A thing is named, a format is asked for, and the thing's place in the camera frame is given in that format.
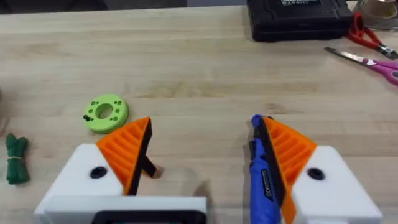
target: black circle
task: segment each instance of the black circle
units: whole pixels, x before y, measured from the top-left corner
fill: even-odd
[[[309,170],[307,171],[307,174],[315,180],[325,179],[325,174],[323,173],[322,170],[320,170],[318,168],[309,168]]]
[[[107,172],[108,170],[105,167],[95,167],[94,169],[91,170],[90,177],[92,179],[99,179],[105,176]]]

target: scissor blade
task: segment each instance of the scissor blade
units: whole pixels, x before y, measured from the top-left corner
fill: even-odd
[[[347,52],[341,52],[341,51],[339,51],[337,49],[334,49],[334,48],[331,48],[331,47],[325,47],[324,49],[326,51],[329,51],[332,54],[337,55],[337,56],[343,57],[343,58],[348,59],[348,60],[352,60],[353,62],[360,63],[361,65],[365,65],[365,63],[363,63],[363,60],[365,58],[363,58],[363,57],[360,57],[360,56],[357,56],[357,55],[353,55],[353,54],[350,54],[350,53],[347,53]]]

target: wooden table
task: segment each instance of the wooden table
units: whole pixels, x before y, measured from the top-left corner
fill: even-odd
[[[152,118],[165,173],[139,195],[206,195],[210,223],[249,223],[249,120],[270,114],[337,148],[397,223],[398,89],[324,46],[383,58],[347,39],[254,43],[240,6],[0,16],[0,223],[30,223],[73,150],[101,138],[82,111],[103,93]],[[7,133],[30,140],[28,184],[5,180]]]

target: black box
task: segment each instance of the black box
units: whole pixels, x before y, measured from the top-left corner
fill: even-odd
[[[340,38],[353,21],[345,0],[248,0],[248,11],[259,42]]]

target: scissors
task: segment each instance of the scissors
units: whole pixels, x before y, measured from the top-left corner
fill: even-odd
[[[365,40],[364,34],[368,35],[371,40]],[[391,60],[398,59],[398,53],[395,50],[384,45],[371,29],[364,26],[360,12],[354,13],[354,21],[346,37],[357,44],[377,50]]]
[[[337,56],[343,57],[345,59],[354,61],[360,65],[370,68],[375,72],[381,74],[386,78],[390,83],[398,86],[398,63],[397,62],[386,62],[373,60],[368,58],[363,58],[357,55],[353,55],[347,52],[341,52],[331,47],[325,47],[326,51],[335,54]]]

